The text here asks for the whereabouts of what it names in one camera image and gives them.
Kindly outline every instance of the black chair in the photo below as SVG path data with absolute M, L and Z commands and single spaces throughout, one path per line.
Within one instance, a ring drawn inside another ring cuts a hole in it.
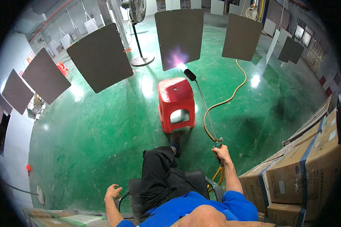
M 207 185 L 209 184 L 210 187 L 214 190 L 216 200 L 218 202 L 222 202 L 222 196 L 224 194 L 222 187 L 215 183 L 213 180 L 206 177 L 202 170 L 193 170 L 190 172 L 186 172 L 185 174 L 187 179 L 191 181 L 191 183 L 195 186 L 195 188 L 197 188 L 202 196 L 204 196 L 206 199 L 210 199 L 207 188 Z M 116 207 L 120 211 L 122 200 L 130 195 L 131 210 L 137 224 L 142 223 L 147 218 L 144 217 L 140 212 L 140 208 L 142 206 L 140 198 L 140 180 L 140 178 L 130 179 L 128 184 L 129 190 L 127 190 L 118 200 L 116 200 Z

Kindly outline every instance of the standing fan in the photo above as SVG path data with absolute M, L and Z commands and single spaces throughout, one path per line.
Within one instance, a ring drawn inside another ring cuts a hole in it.
M 121 6 L 124 9 L 130 9 L 129 15 L 132 20 L 131 23 L 133 26 L 136 43 L 138 44 L 138 49 L 140 53 L 140 57 L 133 58 L 131 60 L 131 64 L 133 66 L 148 65 L 154 60 L 154 56 L 153 55 L 143 56 L 143 54 L 141 53 L 140 45 L 139 45 L 138 35 L 136 34 L 136 30 L 135 30 L 135 25 L 144 20 L 145 10 L 146 10 L 146 1 L 145 0 L 126 0 L 121 3 Z

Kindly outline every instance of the black pants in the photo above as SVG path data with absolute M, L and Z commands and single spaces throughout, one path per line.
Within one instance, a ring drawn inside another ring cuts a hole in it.
M 171 147 L 159 147 L 144 151 L 141 173 L 141 212 L 158 207 L 163 203 L 197 189 L 177 169 Z

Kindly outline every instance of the stool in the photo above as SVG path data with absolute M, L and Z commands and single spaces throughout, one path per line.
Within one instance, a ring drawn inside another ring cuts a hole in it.
M 158 84 L 159 119 L 165 133 L 189 126 L 193 128 L 195 120 L 195 101 L 191 85 L 184 77 L 166 79 Z M 176 110 L 188 110 L 189 120 L 172 124 L 171 114 Z

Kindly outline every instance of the shoe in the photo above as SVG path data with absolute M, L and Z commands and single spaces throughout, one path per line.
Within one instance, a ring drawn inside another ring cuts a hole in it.
M 176 158 L 180 158 L 182 155 L 180 140 L 181 134 L 179 132 L 175 131 L 170 134 L 170 146 L 176 148 Z

